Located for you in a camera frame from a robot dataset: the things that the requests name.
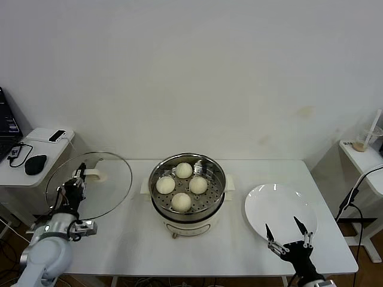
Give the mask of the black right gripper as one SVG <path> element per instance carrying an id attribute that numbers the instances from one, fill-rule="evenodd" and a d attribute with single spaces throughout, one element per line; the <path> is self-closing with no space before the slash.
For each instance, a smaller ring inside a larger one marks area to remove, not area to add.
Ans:
<path id="1" fill-rule="evenodd" d="M 303 240 L 287 243 L 284 246 L 278 243 L 267 224 L 266 238 L 268 240 L 268 248 L 276 255 L 282 255 L 282 260 L 290 262 L 300 280 L 324 280 L 324 276 L 317 273 L 315 266 L 311 262 L 310 256 L 313 251 L 312 240 L 314 233 L 308 231 L 304 223 L 296 216 L 293 217 Z"/>

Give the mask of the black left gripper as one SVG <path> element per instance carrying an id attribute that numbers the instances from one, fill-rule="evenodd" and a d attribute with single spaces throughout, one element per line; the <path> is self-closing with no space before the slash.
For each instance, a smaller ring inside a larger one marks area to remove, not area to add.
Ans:
<path id="1" fill-rule="evenodd" d="M 82 162 L 79 169 L 73 172 L 73 178 L 62 185 L 63 201 L 60 205 L 62 208 L 78 210 L 81 201 L 86 198 L 86 168 L 86 164 Z"/>

